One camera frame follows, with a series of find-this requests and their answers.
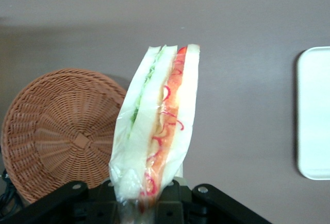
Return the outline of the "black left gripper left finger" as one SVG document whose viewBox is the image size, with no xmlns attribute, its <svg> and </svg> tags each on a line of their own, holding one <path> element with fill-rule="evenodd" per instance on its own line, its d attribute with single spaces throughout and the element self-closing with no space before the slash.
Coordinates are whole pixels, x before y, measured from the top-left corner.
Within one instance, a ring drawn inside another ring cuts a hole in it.
<svg viewBox="0 0 330 224">
<path fill-rule="evenodd" d="M 120 223 L 120 218 L 110 180 L 92 189 L 72 181 L 1 223 Z"/>
</svg>

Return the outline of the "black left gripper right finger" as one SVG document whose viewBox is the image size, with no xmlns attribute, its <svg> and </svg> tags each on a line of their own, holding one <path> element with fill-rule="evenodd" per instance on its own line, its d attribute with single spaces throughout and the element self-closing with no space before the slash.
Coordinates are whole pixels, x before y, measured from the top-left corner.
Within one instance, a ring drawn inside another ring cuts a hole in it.
<svg viewBox="0 0 330 224">
<path fill-rule="evenodd" d="M 163 190 L 154 223 L 269 223 L 268 220 L 210 184 L 193 189 L 177 180 Z"/>
</svg>

